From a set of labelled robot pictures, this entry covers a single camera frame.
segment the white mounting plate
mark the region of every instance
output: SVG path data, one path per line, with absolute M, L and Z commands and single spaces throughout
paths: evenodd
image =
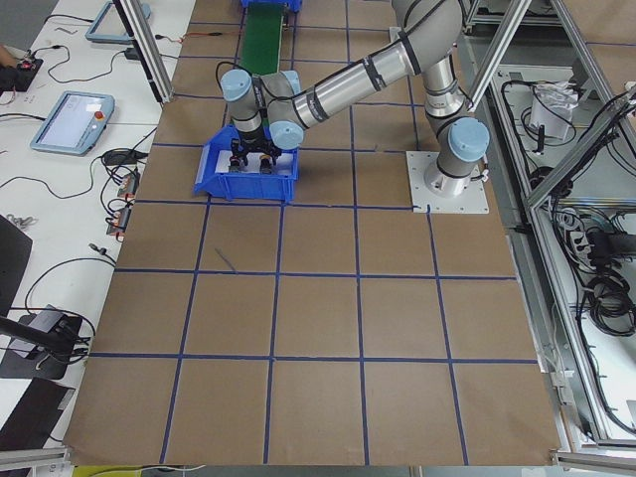
M 444 199 L 428 190 L 424 185 L 424 171 L 437 159 L 437 154 L 432 151 L 406 151 L 413 211 L 426 212 L 430 208 L 432 214 L 488 214 L 488 201 L 481 181 L 471 182 L 461 196 L 452 199 Z M 477 166 L 472 175 L 479 175 Z

